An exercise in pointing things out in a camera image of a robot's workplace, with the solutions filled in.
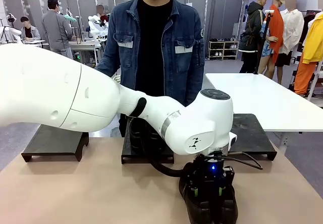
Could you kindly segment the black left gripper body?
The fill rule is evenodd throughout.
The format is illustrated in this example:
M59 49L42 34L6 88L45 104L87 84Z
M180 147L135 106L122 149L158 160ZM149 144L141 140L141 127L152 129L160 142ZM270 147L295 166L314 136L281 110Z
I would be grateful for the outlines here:
M188 174L188 190L195 183L199 186L199 197L218 197L218 187L232 185L235 172L231 166L224 166L220 155L215 158L198 155Z

